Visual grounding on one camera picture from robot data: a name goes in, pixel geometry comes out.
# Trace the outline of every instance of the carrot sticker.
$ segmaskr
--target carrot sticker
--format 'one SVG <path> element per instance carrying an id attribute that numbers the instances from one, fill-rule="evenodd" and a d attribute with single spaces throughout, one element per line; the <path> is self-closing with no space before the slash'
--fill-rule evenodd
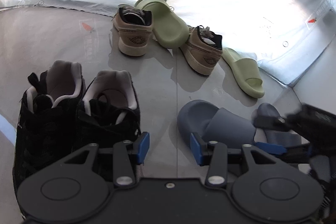
<path id="1" fill-rule="evenodd" d="M 316 22 L 316 18 L 313 18 L 311 20 L 308 20 L 308 23 L 315 23 Z"/>
<path id="2" fill-rule="evenodd" d="M 92 32 L 95 31 L 90 25 L 87 25 L 87 24 L 84 23 L 84 22 L 82 22 L 82 25 L 83 25 L 83 28 L 84 28 L 86 31 L 90 32 L 90 33 L 92 33 Z"/>

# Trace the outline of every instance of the gray-blue slide sandal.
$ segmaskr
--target gray-blue slide sandal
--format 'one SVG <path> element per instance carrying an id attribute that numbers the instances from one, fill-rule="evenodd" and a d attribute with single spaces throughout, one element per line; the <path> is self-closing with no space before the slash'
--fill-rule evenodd
<path id="1" fill-rule="evenodd" d="M 203 100 L 184 105 L 177 116 L 177 126 L 189 147 L 191 132 L 198 133 L 205 142 L 218 141 L 237 149 L 242 144 L 254 144 L 256 132 L 251 121 Z"/>
<path id="2" fill-rule="evenodd" d="M 280 117 L 277 109 L 268 103 L 262 103 L 257 109 L 258 115 Z M 282 145 L 283 147 L 291 147 L 301 145 L 301 136 L 289 132 L 280 132 L 264 129 L 267 143 Z"/>

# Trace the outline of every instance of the floor seam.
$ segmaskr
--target floor seam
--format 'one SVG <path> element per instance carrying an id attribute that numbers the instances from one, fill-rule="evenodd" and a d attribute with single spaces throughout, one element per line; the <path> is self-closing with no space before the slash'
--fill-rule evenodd
<path id="1" fill-rule="evenodd" d="M 178 145 L 178 128 L 177 128 L 177 115 L 178 115 L 178 96 L 177 96 L 177 49 L 175 49 L 175 58 L 176 58 L 176 177 L 178 177 L 178 168 L 179 168 L 179 150 L 177 148 Z"/>
<path id="2" fill-rule="evenodd" d="M 300 104 L 302 104 L 302 102 L 301 102 L 300 98 L 298 97 L 298 95 L 296 94 L 296 92 L 295 92 L 294 88 L 292 88 L 292 91 L 294 92 L 294 94 L 295 94 L 296 98 L 299 100 Z"/>

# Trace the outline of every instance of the sneaker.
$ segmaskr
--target sneaker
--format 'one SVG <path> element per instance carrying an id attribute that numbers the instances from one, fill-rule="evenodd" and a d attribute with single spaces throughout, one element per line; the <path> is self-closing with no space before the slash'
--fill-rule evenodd
<path id="1" fill-rule="evenodd" d="M 85 90 L 81 65 L 61 60 L 40 80 L 32 73 L 28 81 L 16 133 L 15 195 L 24 179 L 71 153 L 76 107 Z"/>
<path id="2" fill-rule="evenodd" d="M 119 32 L 119 50 L 130 56 L 146 53 L 148 39 L 152 35 L 152 12 L 119 5 L 113 17 L 113 25 Z"/>
<path id="3" fill-rule="evenodd" d="M 222 36 L 209 29 L 202 25 L 190 27 L 190 37 L 180 47 L 189 66 L 202 75 L 211 74 L 223 53 Z"/>
<path id="4" fill-rule="evenodd" d="M 77 107 L 74 150 L 89 143 L 113 147 L 135 141 L 141 131 L 140 109 L 128 71 L 102 70 L 87 88 Z"/>

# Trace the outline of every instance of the shoe sole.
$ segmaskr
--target shoe sole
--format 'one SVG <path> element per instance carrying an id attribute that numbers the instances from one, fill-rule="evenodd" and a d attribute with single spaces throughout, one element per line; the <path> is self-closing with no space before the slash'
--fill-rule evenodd
<path id="1" fill-rule="evenodd" d="M 180 47 L 187 63 L 189 64 L 189 66 L 196 72 L 198 72 L 199 74 L 202 75 L 206 75 L 209 76 L 214 68 L 208 68 L 204 65 L 202 65 L 201 63 L 199 63 L 190 53 L 190 51 L 187 48 L 187 45 L 184 44 Z"/>
<path id="2" fill-rule="evenodd" d="M 119 33 L 119 30 L 114 22 L 114 20 L 112 20 L 113 22 L 113 27 L 117 30 L 117 32 Z M 129 45 L 126 45 L 123 40 L 121 39 L 121 37 L 119 37 L 119 41 L 118 41 L 118 49 L 126 55 L 129 56 L 142 56 L 147 52 L 147 45 L 148 42 L 145 46 L 142 47 L 132 47 Z"/>

